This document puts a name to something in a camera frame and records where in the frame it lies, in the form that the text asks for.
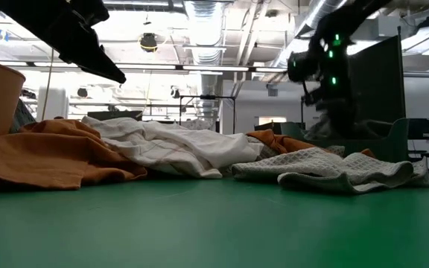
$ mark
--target black robotic arm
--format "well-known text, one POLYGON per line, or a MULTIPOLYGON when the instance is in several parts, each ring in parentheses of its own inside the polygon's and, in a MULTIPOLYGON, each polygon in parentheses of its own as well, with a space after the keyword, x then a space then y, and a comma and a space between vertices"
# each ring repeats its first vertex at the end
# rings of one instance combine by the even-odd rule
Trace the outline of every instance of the black robotic arm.
POLYGON ((125 75, 91 28, 109 18, 101 0, 0 0, 0 11, 59 52, 66 63, 119 83, 125 75))

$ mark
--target orange towel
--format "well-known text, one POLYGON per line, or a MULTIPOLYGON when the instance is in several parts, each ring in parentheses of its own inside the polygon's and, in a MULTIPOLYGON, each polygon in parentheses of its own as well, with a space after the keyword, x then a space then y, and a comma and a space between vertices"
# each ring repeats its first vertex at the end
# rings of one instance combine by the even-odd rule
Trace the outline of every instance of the orange towel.
POLYGON ((315 145, 298 141, 287 135, 276 135, 272 130, 259 130, 247 133, 247 135, 257 138, 259 141, 279 153, 292 153, 298 150, 316 147, 315 145))
POLYGON ((142 178, 147 171, 112 151, 94 129, 75 120, 29 124, 0 136, 0 187, 78 189, 142 178))

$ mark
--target cloth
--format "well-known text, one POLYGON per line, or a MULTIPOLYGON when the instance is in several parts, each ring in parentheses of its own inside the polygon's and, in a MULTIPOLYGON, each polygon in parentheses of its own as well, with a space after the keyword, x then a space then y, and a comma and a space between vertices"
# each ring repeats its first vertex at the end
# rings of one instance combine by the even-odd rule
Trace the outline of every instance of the cloth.
POLYGON ((287 135, 276 135, 273 130, 258 130, 247 133, 247 135, 257 138, 278 153, 292 153, 298 150, 315 147, 312 144, 298 141, 287 135))
POLYGON ((36 119, 28 111, 26 105, 22 102, 21 99, 18 100, 18 106, 14 112, 13 124, 9 130, 9 133, 18 133, 19 129, 26 124, 34 123, 36 119))
POLYGON ((97 131, 75 120, 48 120, 0 136, 0 187, 78 189, 139 179, 147 171, 112 151, 97 131))
POLYGON ((238 180, 270 179, 277 180, 284 188, 307 186, 347 194, 401 185, 429 186, 426 159, 416 163, 389 163, 363 153, 353 153, 342 159, 316 147, 259 162, 235 164, 232 172, 238 180))
POLYGON ((177 124, 90 117, 82 122, 96 129, 114 151, 137 164, 173 174, 221 178, 221 168, 255 161, 262 149, 262 144, 250 144, 243 134, 187 130, 177 124))
POLYGON ((261 152, 259 153, 258 157, 256 158, 256 161, 279 155, 279 153, 276 150, 274 150, 271 147, 263 144, 262 141, 259 141, 257 138, 247 136, 247 141, 249 143, 253 143, 253 144, 262 144, 261 152))

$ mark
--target ventilation duct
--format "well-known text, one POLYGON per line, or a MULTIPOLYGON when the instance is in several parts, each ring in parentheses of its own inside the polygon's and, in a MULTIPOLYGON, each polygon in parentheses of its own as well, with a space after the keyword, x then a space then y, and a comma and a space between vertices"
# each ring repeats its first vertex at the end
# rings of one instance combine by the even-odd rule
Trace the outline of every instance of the ventilation duct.
MULTIPOLYGON (((223 36, 223 14, 225 3, 215 1, 185 1, 185 10, 190 21, 190 43, 195 46, 215 47, 221 45, 223 36)), ((221 63, 221 50, 192 49, 194 64, 215 66, 221 63)), ((218 75, 200 74, 199 95, 220 96, 223 92, 218 85, 218 75)), ((197 103, 198 116, 216 119, 220 102, 201 100, 197 103)))
POLYGON ((183 1, 181 0, 104 0, 107 10, 147 11, 147 12, 169 12, 185 14, 183 1))
MULTIPOLYGON (((317 24, 322 17, 337 8, 342 7, 346 2, 346 0, 312 0, 309 4, 309 11, 305 16, 305 19, 299 24, 294 36, 298 37, 316 29, 317 24)), ((295 51, 296 47, 303 43, 305 42, 294 38, 289 45, 287 45, 286 48, 277 55, 271 63, 271 67, 287 68, 287 59, 289 58, 290 53, 295 51)))

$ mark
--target table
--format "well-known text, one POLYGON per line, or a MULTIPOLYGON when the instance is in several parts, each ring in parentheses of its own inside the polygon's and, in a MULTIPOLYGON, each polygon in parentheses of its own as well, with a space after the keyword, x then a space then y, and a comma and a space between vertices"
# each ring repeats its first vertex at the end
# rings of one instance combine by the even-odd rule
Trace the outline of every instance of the table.
POLYGON ((0 193, 0 267, 429 267, 429 189, 225 180, 0 193))

